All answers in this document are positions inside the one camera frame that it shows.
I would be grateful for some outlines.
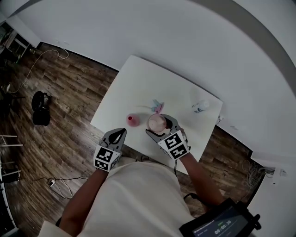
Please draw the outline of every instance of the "wire bundle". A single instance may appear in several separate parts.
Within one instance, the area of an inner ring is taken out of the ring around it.
[[[53,178],[41,177],[41,178],[39,178],[39,179],[31,180],[32,182],[30,182],[27,178],[23,178],[23,179],[20,179],[20,180],[27,180],[30,184],[33,184],[34,181],[39,181],[39,180],[42,180],[42,179],[46,179],[46,180],[47,180],[47,184],[48,184],[48,186],[50,187],[50,189],[51,189],[54,193],[56,193],[57,195],[59,195],[61,198],[64,198],[64,199],[71,199],[71,198],[73,198],[73,194],[72,194],[72,191],[71,191],[70,187],[65,183],[65,181],[67,181],[67,180],[76,180],[76,179],[87,180],[88,178],[87,178],[86,176],[80,176],[80,177],[77,177],[77,178],[71,178],[71,179],[63,179],[63,178],[59,178],[59,179],[57,179],[57,178],[55,178],[55,177],[53,177]],[[71,194],[71,196],[69,196],[69,197],[65,197],[65,196],[62,194],[61,189],[60,189],[60,187],[56,184],[56,182],[55,182],[54,185],[57,186],[57,188],[58,188],[58,190],[59,190],[60,193],[57,193],[55,190],[53,190],[53,189],[51,188],[51,186],[50,186],[50,185],[52,184],[53,180],[55,180],[55,181],[60,180],[65,186],[67,186],[67,188],[68,188],[69,193]]]
[[[245,162],[248,162],[249,163],[249,169],[244,169],[244,163]],[[264,167],[261,167],[260,165],[257,165],[255,162],[253,162],[252,164],[248,161],[248,160],[244,160],[243,163],[242,163],[242,169],[246,172],[248,172],[247,174],[247,185],[249,187],[249,191],[248,193],[243,197],[241,198],[244,199],[246,196],[249,195],[251,189],[255,186],[257,186],[257,184],[259,183],[259,181],[261,180],[261,178],[264,176],[264,175],[273,175],[273,170],[269,170],[269,169],[266,169]]]

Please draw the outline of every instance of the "timer display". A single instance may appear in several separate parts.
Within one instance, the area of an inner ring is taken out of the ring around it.
[[[219,234],[222,230],[224,230],[227,226],[231,224],[231,220],[227,221],[224,225],[221,225],[219,229],[215,231],[215,234]]]
[[[235,237],[248,221],[232,206],[193,231],[196,237]]]

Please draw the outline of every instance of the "chair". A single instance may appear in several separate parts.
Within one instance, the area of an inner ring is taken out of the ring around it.
[[[4,91],[2,90],[1,87],[0,87],[0,92],[3,97],[3,99],[0,100],[0,114],[5,116],[5,115],[9,114],[10,109],[12,109],[12,111],[15,112],[19,116],[17,111],[12,106],[12,100],[23,99],[25,97],[24,96],[13,97],[13,95],[11,93],[4,93]]]

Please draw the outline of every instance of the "black stool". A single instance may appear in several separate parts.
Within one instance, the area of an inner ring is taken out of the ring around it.
[[[48,102],[51,96],[46,93],[37,91],[32,99],[33,123],[35,125],[47,126],[50,122]]]

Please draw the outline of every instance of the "small pink bottle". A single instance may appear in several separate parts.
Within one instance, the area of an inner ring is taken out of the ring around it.
[[[126,123],[131,127],[137,127],[140,124],[140,118],[134,113],[130,113],[126,116]]]

